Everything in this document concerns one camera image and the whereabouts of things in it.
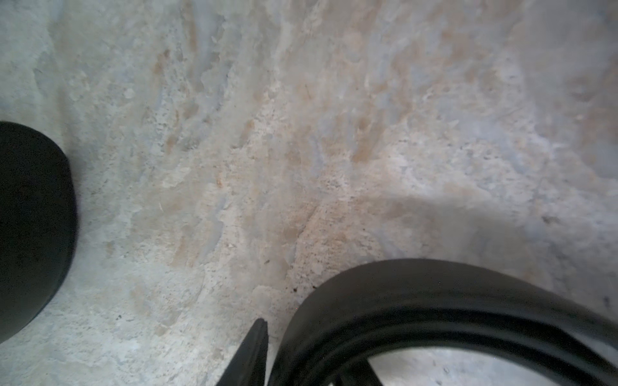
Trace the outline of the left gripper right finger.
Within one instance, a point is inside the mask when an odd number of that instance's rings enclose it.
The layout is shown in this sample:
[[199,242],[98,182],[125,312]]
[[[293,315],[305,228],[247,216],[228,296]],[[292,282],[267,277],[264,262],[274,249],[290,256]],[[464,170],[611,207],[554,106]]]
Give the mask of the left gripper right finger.
[[334,386],[383,386],[368,360],[362,360],[342,370],[335,378]]

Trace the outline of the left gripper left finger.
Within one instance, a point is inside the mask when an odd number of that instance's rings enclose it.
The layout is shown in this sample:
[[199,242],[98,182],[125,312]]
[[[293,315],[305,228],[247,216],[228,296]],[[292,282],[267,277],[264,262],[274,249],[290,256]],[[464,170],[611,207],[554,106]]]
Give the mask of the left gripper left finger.
[[255,320],[217,386],[264,386],[267,371],[268,324]]

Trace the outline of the long black belt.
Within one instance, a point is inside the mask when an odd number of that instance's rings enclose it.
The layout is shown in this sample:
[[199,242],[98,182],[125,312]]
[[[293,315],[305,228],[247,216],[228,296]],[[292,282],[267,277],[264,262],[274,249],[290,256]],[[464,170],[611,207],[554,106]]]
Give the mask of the long black belt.
[[616,323],[557,294],[473,265],[396,259],[318,286],[296,311],[272,385],[325,385],[367,358],[409,347],[495,355],[561,385],[614,385],[616,366],[576,339],[616,346]]

